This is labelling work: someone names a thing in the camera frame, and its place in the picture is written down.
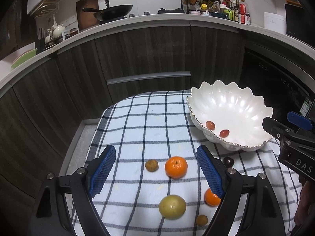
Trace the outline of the person's right hand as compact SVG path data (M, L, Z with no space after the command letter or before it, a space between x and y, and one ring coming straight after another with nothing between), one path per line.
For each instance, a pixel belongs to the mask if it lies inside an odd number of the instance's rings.
M300 194L300 201L294 217L297 226L303 224L308 216L308 209L314 203L314 184L306 181Z

